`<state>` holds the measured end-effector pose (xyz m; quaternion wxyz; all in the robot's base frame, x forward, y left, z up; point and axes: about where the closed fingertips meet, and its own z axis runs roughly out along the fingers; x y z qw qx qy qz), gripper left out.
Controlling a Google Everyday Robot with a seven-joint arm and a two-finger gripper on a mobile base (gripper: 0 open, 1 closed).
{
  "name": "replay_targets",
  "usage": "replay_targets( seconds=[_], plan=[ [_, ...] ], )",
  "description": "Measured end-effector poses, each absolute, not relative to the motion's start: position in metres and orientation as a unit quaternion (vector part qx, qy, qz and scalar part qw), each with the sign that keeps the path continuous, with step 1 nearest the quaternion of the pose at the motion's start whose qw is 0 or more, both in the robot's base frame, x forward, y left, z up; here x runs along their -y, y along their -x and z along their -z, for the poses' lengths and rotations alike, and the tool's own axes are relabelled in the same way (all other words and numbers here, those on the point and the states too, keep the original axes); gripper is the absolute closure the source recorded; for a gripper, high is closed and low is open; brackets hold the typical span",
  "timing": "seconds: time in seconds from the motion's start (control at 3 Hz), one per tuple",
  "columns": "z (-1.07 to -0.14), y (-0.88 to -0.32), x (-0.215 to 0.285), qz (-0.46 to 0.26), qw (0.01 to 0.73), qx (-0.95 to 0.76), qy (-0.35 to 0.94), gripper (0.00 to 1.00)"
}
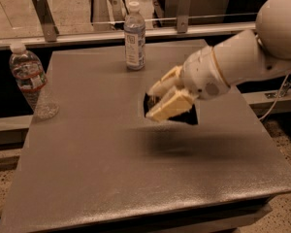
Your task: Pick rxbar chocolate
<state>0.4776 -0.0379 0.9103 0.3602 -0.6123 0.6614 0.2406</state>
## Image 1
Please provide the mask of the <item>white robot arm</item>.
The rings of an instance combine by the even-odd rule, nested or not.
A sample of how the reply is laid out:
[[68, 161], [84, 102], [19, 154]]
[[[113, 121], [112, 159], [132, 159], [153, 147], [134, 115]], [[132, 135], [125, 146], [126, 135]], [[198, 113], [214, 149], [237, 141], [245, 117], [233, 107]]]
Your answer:
[[254, 30], [193, 52], [146, 93], [156, 99], [145, 117], [164, 121], [189, 112], [196, 100], [210, 100], [232, 86], [291, 74], [291, 0], [268, 0]]

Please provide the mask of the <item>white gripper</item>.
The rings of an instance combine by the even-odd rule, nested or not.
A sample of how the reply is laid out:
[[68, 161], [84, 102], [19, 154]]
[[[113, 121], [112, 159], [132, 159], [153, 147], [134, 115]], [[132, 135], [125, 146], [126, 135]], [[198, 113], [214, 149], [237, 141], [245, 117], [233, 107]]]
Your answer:
[[182, 82], [186, 89], [201, 100], [214, 99], [230, 90], [230, 85], [219, 69], [213, 48], [206, 46], [189, 55], [182, 67], [173, 67], [148, 90], [149, 96], [163, 97], [159, 97], [160, 101], [148, 111], [145, 118], [161, 122], [195, 106], [194, 95], [186, 89], [176, 88], [182, 86]]

